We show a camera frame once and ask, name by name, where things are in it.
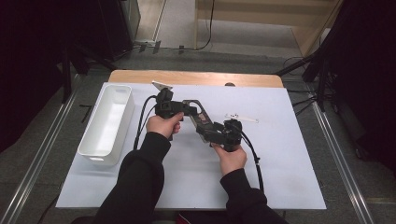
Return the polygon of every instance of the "hand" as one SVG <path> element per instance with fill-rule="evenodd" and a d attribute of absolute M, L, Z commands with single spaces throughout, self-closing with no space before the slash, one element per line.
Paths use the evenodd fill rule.
<path fill-rule="evenodd" d="M 164 137 L 169 138 L 172 133 L 178 133 L 180 130 L 180 121 L 183 119 L 184 113 L 175 114 L 170 119 L 163 119 L 160 116 L 152 116 L 146 124 L 147 132 L 160 133 Z"/>
<path fill-rule="evenodd" d="M 220 157 L 220 170 L 223 176 L 228 173 L 245 167 L 248 160 L 247 153 L 241 145 L 235 146 L 235 151 L 228 152 L 221 145 L 211 143 Z"/>

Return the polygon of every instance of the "white plastic tray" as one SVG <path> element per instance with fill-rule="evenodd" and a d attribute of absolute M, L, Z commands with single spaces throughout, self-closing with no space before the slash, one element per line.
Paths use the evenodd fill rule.
<path fill-rule="evenodd" d="M 95 164 L 115 165 L 120 159 L 133 111 L 131 87 L 103 87 L 78 146 L 78 153 Z"/>

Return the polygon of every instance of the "white paper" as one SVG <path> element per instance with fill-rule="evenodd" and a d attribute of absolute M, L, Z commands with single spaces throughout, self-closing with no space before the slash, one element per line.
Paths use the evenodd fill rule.
<path fill-rule="evenodd" d="M 76 155 L 57 207 L 98 207 L 116 183 L 122 158 L 133 148 L 143 103 L 150 95 L 158 94 L 149 84 L 124 84 L 132 87 L 135 109 L 119 163 L 99 167 Z M 172 91 L 174 101 L 200 101 L 212 121 L 222 123 L 227 113 L 259 120 L 259 123 L 242 121 L 242 125 L 261 158 L 263 184 L 270 207 L 326 208 L 285 89 L 176 85 Z M 145 115 L 154 104 L 154 99 L 148 103 Z M 139 146 L 145 133 L 142 132 Z M 174 135 L 171 143 L 163 161 L 165 183 L 156 207 L 224 209 L 228 197 L 219 183 L 219 157 L 213 148 L 203 143 L 189 117 L 181 122 L 180 133 Z M 252 187 L 258 188 L 251 151 L 245 143 L 242 146 L 247 152 L 247 178 Z"/>

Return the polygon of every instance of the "person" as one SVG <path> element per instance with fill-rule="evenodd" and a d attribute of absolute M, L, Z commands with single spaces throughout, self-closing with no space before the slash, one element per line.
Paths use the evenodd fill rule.
<path fill-rule="evenodd" d="M 168 138 L 180 130 L 183 113 L 170 119 L 148 119 L 147 133 L 139 150 L 123 159 L 118 180 L 93 220 L 93 223 L 151 223 L 154 208 L 163 190 L 163 159 L 171 144 Z M 247 154 L 241 146 L 227 152 L 212 144 L 219 155 L 223 174 L 220 184 L 229 196 L 227 215 L 232 223 L 287 223 L 267 206 L 265 195 L 253 189 L 245 174 Z"/>

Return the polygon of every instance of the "metal frame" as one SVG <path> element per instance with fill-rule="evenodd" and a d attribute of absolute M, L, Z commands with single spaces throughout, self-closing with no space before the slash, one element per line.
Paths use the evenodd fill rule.
<path fill-rule="evenodd" d="M 307 85 L 307 87 L 309 90 L 313 90 L 313 88 L 309 85 Z M 326 112 L 321 112 L 321 109 L 319 108 L 317 103 L 313 103 L 313 107 L 315 114 L 318 118 L 320 127 L 329 145 L 335 164 L 337 165 L 338 171 L 340 172 L 340 175 L 344 181 L 344 185 L 346 186 L 346 191 L 349 195 L 349 199 L 352 202 L 353 207 L 355 208 L 360 223 L 374 224 L 375 222 L 373 220 L 372 214 L 367 207 L 367 203 L 364 200 L 363 195 L 361 194 L 361 190 L 355 177 L 349 169 L 347 160 L 344 157 L 344 153 L 340 148 L 337 139 L 335 138 L 335 135 L 332 131 L 332 126 L 327 119 Z"/>
<path fill-rule="evenodd" d="M 72 91 L 69 99 L 61 105 L 58 114 L 56 115 L 54 121 L 49 127 L 49 131 L 46 134 L 43 142 L 41 143 L 40 148 L 35 154 L 35 158 L 33 159 L 28 171 L 26 172 L 22 182 L 19 184 L 12 200 L 4 213 L 0 223 L 16 223 L 21 210 L 26 203 L 30 192 L 32 191 L 33 186 L 35 185 L 35 181 L 40 174 L 41 169 L 44 166 L 44 163 L 50 154 L 53 143 L 58 136 L 59 131 L 61 130 L 64 120 L 67 117 L 67 114 L 70 111 L 72 104 L 76 98 L 76 93 L 78 92 L 79 86 L 82 82 L 82 77 L 80 75 L 75 76 L 75 89 Z"/>

